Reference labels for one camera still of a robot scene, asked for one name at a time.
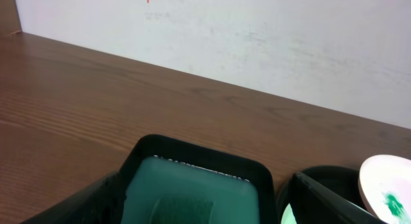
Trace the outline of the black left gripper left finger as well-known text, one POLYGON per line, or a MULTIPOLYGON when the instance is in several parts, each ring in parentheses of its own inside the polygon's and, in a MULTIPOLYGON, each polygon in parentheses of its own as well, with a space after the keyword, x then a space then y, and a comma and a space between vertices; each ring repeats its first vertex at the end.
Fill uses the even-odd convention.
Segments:
POLYGON ((125 189, 115 171, 22 224, 120 224, 124 201, 125 189))

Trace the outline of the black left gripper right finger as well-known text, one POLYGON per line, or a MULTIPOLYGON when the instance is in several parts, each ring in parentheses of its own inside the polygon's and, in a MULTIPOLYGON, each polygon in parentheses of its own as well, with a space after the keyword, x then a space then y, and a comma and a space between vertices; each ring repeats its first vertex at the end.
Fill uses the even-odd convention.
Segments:
POLYGON ((290 180, 290 206, 297 224, 384 224, 304 173, 290 180))

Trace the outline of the mint green plate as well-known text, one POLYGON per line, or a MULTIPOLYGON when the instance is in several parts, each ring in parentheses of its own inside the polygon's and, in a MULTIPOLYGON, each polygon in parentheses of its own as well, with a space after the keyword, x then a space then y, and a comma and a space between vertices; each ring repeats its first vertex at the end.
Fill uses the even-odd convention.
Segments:
POLYGON ((297 224, 291 205, 288 203, 283 211, 280 224, 297 224))

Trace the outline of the green yellow sponge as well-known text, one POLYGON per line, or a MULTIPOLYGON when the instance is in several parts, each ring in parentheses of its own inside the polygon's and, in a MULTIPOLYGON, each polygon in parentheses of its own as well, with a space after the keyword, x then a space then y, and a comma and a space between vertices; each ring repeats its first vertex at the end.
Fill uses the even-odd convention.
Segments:
POLYGON ((209 224, 214 202, 196 198, 161 198, 156 201, 149 224, 209 224))

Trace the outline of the white pink plate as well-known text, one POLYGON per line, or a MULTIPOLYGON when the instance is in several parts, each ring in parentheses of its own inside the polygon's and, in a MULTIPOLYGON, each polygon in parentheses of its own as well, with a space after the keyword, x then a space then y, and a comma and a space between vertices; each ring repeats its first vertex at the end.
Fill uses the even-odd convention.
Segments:
POLYGON ((358 186, 366 209, 385 223, 410 223, 410 160, 375 155, 361 167, 358 186))

